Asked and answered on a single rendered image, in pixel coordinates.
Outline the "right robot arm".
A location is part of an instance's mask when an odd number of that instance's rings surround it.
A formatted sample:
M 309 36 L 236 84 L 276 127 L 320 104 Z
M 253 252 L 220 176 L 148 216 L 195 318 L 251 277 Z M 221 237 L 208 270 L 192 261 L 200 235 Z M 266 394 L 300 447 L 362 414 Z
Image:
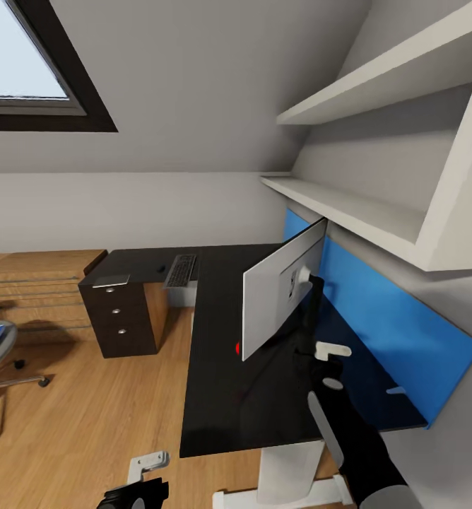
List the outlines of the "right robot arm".
M 296 348 L 293 363 L 299 373 L 311 377 L 310 411 L 357 509 L 423 509 L 391 462 L 380 433 L 352 409 L 339 379 L 342 362 L 335 358 L 350 356 L 351 349 L 320 341 L 316 349 L 315 354 L 307 354 Z

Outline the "keyboard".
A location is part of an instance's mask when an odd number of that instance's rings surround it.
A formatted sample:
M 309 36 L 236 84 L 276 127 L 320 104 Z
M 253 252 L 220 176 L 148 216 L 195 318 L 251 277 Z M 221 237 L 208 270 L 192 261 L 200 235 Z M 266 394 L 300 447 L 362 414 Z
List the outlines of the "keyboard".
M 177 255 L 171 267 L 169 274 L 163 284 L 163 289 L 167 288 L 187 288 L 190 282 L 195 254 Z

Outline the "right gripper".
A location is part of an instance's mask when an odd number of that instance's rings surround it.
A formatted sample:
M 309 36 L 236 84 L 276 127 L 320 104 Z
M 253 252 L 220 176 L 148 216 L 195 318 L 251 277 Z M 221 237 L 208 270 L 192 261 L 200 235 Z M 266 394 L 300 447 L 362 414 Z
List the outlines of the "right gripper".
M 338 378 L 342 373 L 342 362 L 339 358 L 329 356 L 328 361 L 317 360 L 314 354 L 301 353 L 298 348 L 295 350 L 293 363 L 298 364 L 299 373 L 309 374 L 310 377 L 317 368 L 327 368 Z

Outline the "notebook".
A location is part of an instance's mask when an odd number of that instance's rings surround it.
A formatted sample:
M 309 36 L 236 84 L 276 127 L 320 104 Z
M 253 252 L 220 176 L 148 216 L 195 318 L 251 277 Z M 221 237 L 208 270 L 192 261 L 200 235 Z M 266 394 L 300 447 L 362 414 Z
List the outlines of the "notebook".
M 114 286 L 127 284 L 129 274 L 118 275 L 118 276 L 101 276 L 95 282 L 93 288 L 99 288 L 100 286 Z

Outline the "monitor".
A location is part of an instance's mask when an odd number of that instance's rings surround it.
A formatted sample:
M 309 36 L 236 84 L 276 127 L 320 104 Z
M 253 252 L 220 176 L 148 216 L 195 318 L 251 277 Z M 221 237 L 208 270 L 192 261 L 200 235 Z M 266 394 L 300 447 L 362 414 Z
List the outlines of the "monitor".
M 328 218 L 323 216 L 310 227 L 279 245 L 240 271 L 239 343 L 236 351 L 245 361 L 260 346 L 288 338 L 297 330 L 314 336 L 324 280 L 318 277 Z M 287 334 L 276 332 L 312 291 L 307 326 L 301 322 Z

